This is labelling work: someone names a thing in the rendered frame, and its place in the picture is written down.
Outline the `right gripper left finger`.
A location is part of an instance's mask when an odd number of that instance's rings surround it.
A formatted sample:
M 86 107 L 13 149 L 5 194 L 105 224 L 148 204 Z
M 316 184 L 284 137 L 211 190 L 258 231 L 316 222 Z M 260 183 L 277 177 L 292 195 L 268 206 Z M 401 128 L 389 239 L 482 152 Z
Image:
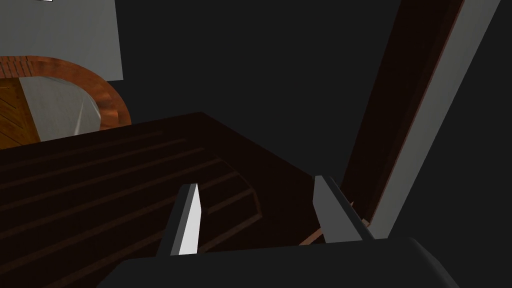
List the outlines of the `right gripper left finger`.
M 196 183 L 180 187 L 156 255 L 167 257 L 198 252 L 201 202 Z

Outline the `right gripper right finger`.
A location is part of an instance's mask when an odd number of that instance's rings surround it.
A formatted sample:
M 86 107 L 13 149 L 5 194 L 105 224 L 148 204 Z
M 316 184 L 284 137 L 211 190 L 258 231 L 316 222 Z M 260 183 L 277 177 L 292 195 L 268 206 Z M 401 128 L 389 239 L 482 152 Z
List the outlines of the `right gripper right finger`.
M 331 177 L 314 177 L 312 204 L 326 243 L 375 239 Z

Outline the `dark brown door leaf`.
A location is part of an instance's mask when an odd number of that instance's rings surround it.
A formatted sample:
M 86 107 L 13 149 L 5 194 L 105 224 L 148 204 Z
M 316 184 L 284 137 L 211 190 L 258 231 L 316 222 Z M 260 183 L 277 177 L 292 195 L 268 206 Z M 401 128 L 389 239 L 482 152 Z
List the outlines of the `dark brown door leaf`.
M 340 190 L 369 225 L 465 0 L 401 0 Z

